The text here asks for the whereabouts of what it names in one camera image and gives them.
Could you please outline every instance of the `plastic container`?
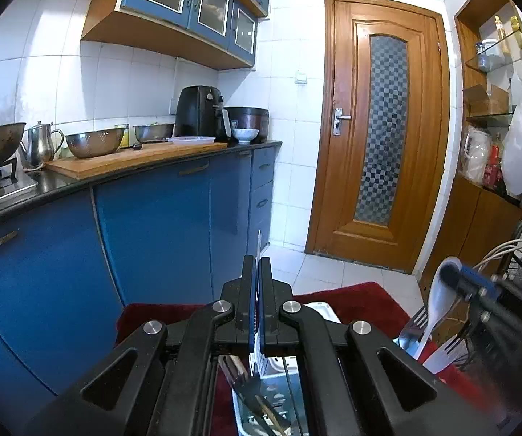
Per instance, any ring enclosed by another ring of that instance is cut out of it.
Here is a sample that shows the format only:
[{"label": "plastic container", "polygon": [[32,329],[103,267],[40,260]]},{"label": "plastic container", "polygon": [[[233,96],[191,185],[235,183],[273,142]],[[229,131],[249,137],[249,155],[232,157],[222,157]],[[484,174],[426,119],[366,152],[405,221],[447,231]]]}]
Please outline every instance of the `plastic container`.
[{"label": "plastic container", "polygon": [[170,138],[169,141],[173,144],[190,144],[195,146],[198,144],[210,144],[214,142],[214,138],[212,136],[178,136]]}]

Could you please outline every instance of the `drawer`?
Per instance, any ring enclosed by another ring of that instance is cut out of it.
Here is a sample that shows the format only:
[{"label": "drawer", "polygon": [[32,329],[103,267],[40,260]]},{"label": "drawer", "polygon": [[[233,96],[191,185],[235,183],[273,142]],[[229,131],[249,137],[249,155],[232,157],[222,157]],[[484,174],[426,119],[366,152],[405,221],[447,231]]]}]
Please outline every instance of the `drawer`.
[{"label": "drawer", "polygon": [[248,224],[256,227],[263,219],[271,217],[271,199],[273,197],[273,182],[257,188],[251,193],[248,206]]},{"label": "drawer", "polygon": [[253,170],[251,172],[251,191],[273,180],[275,168],[275,148],[255,149],[253,151]]},{"label": "drawer", "polygon": [[261,231],[261,250],[269,242],[269,226],[271,226],[271,216],[267,216],[256,227],[249,227],[248,229],[248,243],[247,254],[251,256],[257,255],[257,237]]}]

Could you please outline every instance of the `white spoon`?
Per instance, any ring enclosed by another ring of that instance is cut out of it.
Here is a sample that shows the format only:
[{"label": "white spoon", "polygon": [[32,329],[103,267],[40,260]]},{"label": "white spoon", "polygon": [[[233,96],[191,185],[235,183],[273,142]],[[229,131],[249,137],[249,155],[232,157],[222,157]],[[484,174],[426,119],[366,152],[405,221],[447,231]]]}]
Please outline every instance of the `white spoon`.
[{"label": "white spoon", "polygon": [[422,354],[424,346],[432,333],[434,327],[442,320],[450,309],[453,307],[455,300],[457,299],[457,293],[452,288],[443,284],[440,279],[440,270],[446,265],[454,265],[459,270],[462,267],[461,261],[456,257],[447,257],[443,262],[440,263],[434,278],[432,279],[432,285],[430,286],[430,293],[428,294],[428,325],[422,335],[418,349],[414,353],[413,358],[417,359]]}]

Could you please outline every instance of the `wooden door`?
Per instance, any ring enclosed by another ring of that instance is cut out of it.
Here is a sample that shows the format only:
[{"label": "wooden door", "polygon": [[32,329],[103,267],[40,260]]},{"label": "wooden door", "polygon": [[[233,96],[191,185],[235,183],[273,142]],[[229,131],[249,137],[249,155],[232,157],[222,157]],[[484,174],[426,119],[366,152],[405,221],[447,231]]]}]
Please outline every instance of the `wooden door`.
[{"label": "wooden door", "polygon": [[333,31],[308,251],[410,272],[445,158],[442,21],[387,0],[327,3]]}]

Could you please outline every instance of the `wooden cutting board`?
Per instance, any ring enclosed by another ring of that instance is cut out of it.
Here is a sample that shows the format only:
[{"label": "wooden cutting board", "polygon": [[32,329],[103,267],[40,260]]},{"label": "wooden cutting board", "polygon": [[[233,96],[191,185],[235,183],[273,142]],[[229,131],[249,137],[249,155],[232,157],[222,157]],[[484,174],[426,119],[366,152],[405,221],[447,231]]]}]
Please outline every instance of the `wooden cutting board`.
[{"label": "wooden cutting board", "polygon": [[163,159],[190,156],[202,152],[225,149],[227,144],[215,142],[211,144],[199,144],[191,146],[186,144],[173,144],[164,142],[160,144],[144,144],[141,150],[125,149],[105,156],[88,159],[70,157],[54,160],[46,164],[46,169],[66,175],[77,180],[96,177],[116,170],[129,169],[129,167],[142,166]]}]

